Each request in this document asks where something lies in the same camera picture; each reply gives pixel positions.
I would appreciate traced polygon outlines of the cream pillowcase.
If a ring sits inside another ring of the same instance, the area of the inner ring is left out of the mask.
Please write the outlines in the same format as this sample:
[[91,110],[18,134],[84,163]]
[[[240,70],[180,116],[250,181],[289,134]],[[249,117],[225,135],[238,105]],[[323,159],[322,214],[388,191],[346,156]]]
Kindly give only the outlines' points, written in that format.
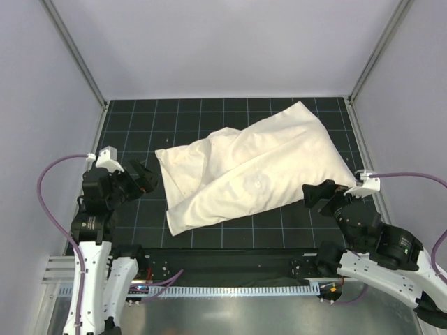
[[302,103],[242,130],[222,128],[159,149],[156,157],[172,235],[297,202],[305,184],[356,183],[323,124]]

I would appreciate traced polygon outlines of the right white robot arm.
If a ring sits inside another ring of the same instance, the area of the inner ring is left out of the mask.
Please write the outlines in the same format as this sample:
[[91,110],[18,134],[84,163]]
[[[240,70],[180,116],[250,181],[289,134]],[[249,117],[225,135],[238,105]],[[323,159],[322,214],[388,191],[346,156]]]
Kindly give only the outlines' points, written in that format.
[[354,187],[333,180],[302,186],[304,205],[327,202],[320,213],[332,218],[346,247],[332,241],[321,244],[314,260],[325,277],[354,278],[412,308],[433,327],[446,328],[446,272],[436,264],[422,242],[409,231],[382,221],[363,198],[380,190],[378,178],[365,177]]

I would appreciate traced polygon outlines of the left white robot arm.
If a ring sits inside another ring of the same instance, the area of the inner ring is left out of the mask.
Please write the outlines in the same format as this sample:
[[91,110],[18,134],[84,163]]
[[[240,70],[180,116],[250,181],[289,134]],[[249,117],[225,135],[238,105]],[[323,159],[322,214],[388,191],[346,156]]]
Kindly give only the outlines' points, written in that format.
[[145,276],[145,252],[139,244],[112,247],[117,209],[151,193],[158,177],[136,159],[137,174],[110,172],[103,165],[82,176],[78,212],[71,223],[75,276],[64,334],[120,334],[120,317],[133,279]]

